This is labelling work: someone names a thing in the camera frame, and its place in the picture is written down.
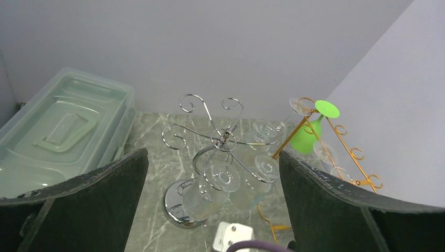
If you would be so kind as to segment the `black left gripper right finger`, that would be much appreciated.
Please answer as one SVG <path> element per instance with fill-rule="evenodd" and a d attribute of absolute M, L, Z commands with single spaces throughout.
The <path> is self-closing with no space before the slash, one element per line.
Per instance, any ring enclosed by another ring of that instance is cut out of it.
<path fill-rule="evenodd" d="M 383 196 L 282 151 L 294 251 L 444 251 L 444 208 Z"/>

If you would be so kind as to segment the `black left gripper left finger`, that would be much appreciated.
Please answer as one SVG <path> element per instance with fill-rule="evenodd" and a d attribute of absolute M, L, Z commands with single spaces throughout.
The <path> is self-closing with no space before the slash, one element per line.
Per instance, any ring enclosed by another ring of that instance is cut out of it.
<path fill-rule="evenodd" d="M 1 251 L 124 251 L 149 168 L 140 148 L 53 186 L 1 199 Z"/>

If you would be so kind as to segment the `clear wine glass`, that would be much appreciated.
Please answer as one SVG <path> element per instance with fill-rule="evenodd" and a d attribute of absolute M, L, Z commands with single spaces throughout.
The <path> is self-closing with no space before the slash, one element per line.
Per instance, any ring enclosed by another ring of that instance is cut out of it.
<path fill-rule="evenodd" d="M 275 126 L 278 141 L 284 141 L 290 132 L 292 132 L 298 118 L 297 115 L 308 116 L 311 113 L 311 108 L 306 104 L 304 99 L 291 97 L 289 104 L 292 109 L 290 114 Z"/>
<path fill-rule="evenodd" d="M 332 176 L 336 176 L 339 179 L 342 179 L 344 181 L 347 181 L 353 185 L 356 185 L 355 180 L 350 176 L 350 174 L 348 173 L 348 171 L 346 171 L 345 169 L 335 166 L 330 170 L 330 174 Z"/>
<path fill-rule="evenodd" d="M 338 163 L 335 150 L 323 141 L 315 141 L 311 153 L 304 154 L 303 160 L 321 169 L 324 169 L 325 165 L 335 166 Z"/>

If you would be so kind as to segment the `green plastic wine glass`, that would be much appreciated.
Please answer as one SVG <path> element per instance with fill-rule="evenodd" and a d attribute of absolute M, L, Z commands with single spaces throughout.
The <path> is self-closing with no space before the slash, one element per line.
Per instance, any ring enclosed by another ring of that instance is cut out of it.
<path fill-rule="evenodd" d="M 310 121 L 312 127 L 308 126 L 306 120 L 303 120 L 304 125 L 300 127 L 300 129 L 295 133 L 295 135 L 291 138 L 290 144 L 291 146 L 299 153 L 302 154 L 310 154 L 313 150 L 313 144 L 318 139 L 313 133 L 315 133 L 321 137 L 322 135 L 322 127 L 321 121 L 324 117 L 326 118 L 338 118 L 340 116 L 339 109 L 333 105 L 332 103 L 325 100 L 318 100 L 314 103 L 315 105 L 315 113 L 320 114 L 320 116 L 313 121 Z"/>

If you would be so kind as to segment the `clear ribbed glass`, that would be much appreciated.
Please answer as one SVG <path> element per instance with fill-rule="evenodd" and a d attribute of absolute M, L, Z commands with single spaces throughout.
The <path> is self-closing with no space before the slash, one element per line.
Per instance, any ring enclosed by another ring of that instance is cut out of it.
<path fill-rule="evenodd" d="M 241 141 L 255 151 L 268 152 L 276 140 L 277 132 L 273 124 L 269 121 L 257 120 L 253 124 L 253 130 L 247 133 Z"/>
<path fill-rule="evenodd" d="M 243 171 L 240 187 L 230 194 L 231 205 L 240 211 L 250 211 L 266 196 L 278 178 L 278 162 L 266 155 L 256 156 L 255 165 Z"/>
<path fill-rule="evenodd" d="M 182 196 L 182 207 L 187 216 L 204 221 L 216 213 L 241 183 L 237 169 L 228 163 L 205 165 L 203 174 Z"/>

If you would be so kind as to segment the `translucent green storage box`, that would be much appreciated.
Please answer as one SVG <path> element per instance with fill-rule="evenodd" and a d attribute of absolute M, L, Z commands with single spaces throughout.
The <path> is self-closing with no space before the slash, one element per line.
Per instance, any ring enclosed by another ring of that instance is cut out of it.
<path fill-rule="evenodd" d="M 119 159 L 135 113 L 132 86 L 60 70 L 1 128 L 1 198 L 52 186 Z"/>

